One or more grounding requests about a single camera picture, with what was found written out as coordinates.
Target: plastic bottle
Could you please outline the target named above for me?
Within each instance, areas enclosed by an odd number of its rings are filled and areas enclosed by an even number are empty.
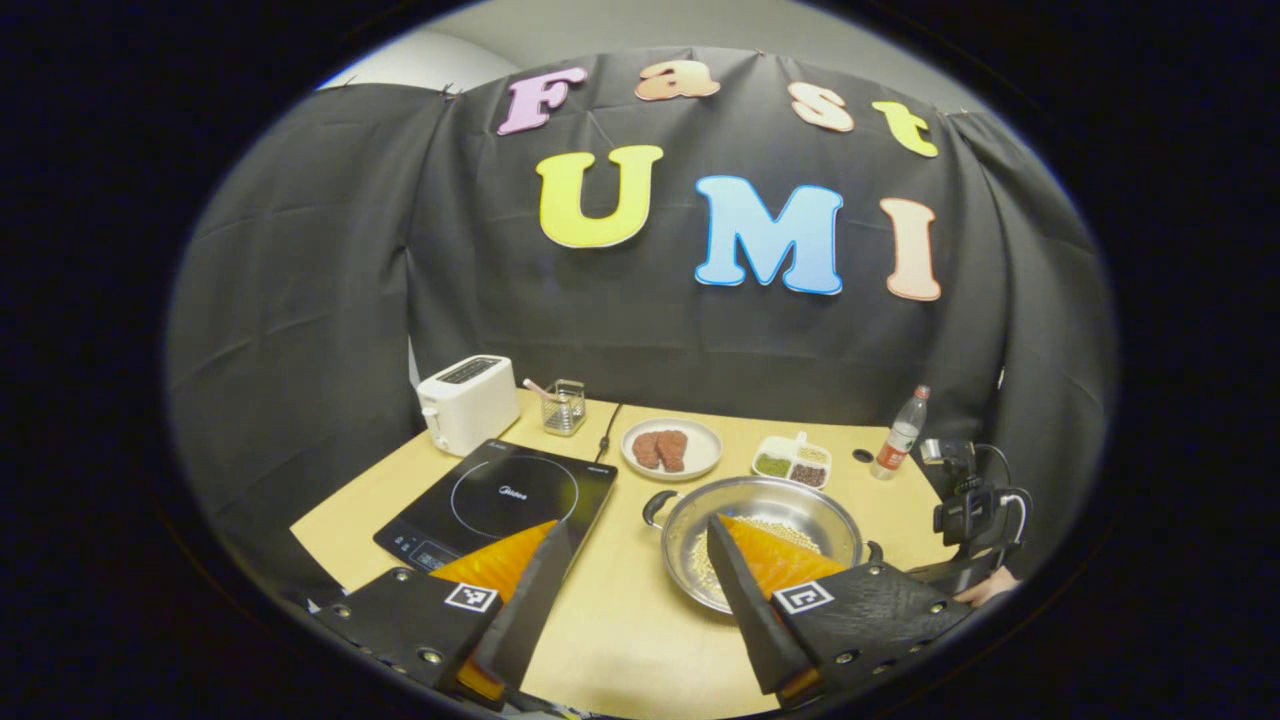
[[[924,428],[925,401],[929,400],[929,386],[919,386],[915,395],[906,401],[893,419],[893,428],[888,433],[888,439],[881,447],[876,460],[872,460],[872,475],[882,480],[888,480],[902,465],[906,454],[915,447],[920,429]]]

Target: black induction cooktop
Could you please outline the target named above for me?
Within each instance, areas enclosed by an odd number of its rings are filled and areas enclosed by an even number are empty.
[[[618,469],[490,439],[374,534],[374,542],[430,573],[548,520],[562,520],[573,552],[604,505]]]

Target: letter m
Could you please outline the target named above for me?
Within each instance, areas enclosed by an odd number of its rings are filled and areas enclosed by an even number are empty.
[[[787,200],[777,219],[744,178],[710,176],[695,183],[710,205],[707,261],[694,270],[703,284],[742,284],[746,272],[737,264],[737,243],[755,279],[769,284],[787,252],[795,249],[782,284],[817,295],[836,295],[844,283],[836,274],[836,211],[845,200],[824,187],[804,184]]]

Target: utensil holder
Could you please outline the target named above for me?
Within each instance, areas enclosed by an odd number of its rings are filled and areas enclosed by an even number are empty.
[[[575,380],[556,380],[548,388],[557,400],[543,400],[543,429],[568,437],[586,420],[586,387]]]

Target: white toaster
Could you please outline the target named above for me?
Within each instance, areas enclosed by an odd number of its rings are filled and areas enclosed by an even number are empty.
[[[509,357],[472,355],[417,386],[426,432],[449,455],[465,457],[520,418]]]

